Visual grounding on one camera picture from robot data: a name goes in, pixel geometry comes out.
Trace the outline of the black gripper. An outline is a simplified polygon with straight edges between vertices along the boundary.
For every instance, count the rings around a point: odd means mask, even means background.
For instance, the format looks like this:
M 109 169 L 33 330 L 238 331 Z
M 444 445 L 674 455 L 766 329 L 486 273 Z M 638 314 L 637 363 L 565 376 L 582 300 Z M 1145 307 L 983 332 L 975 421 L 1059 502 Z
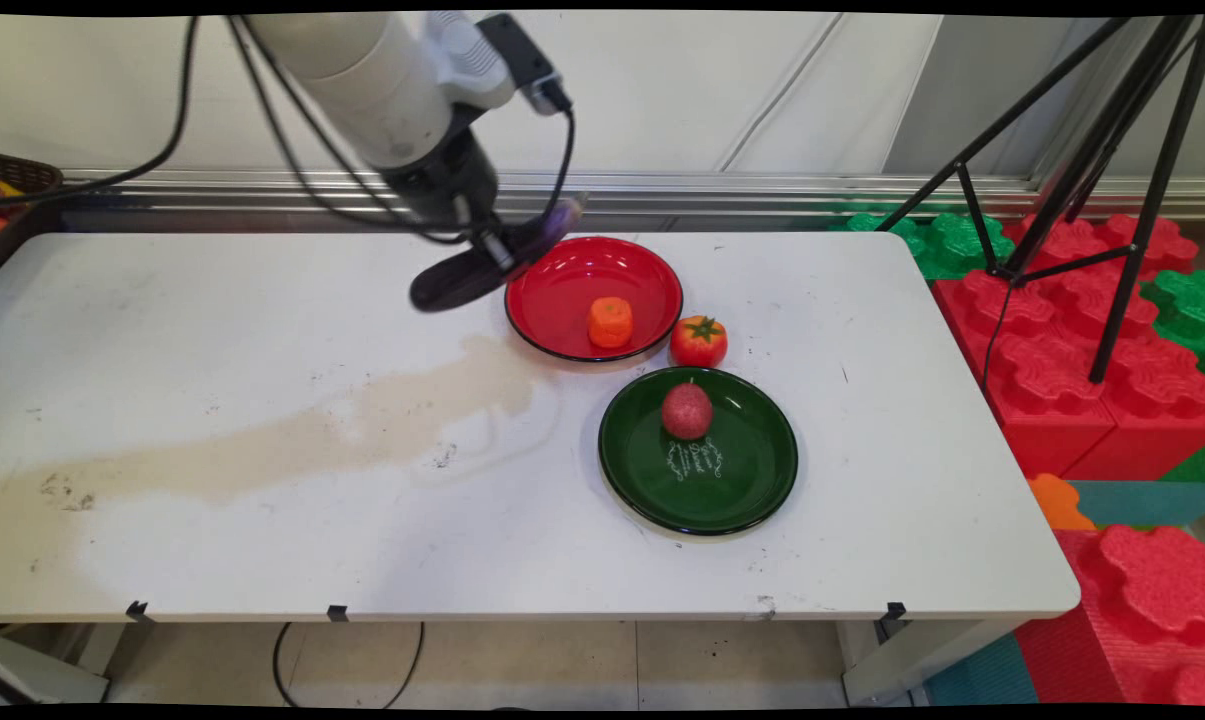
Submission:
M 506 279 L 523 264 L 527 234 L 505 232 L 494 213 L 496 172 L 470 128 L 451 128 L 433 151 L 404 167 L 381 169 L 381 179 L 407 209 L 398 225 L 434 241 L 470 236 L 483 279 Z

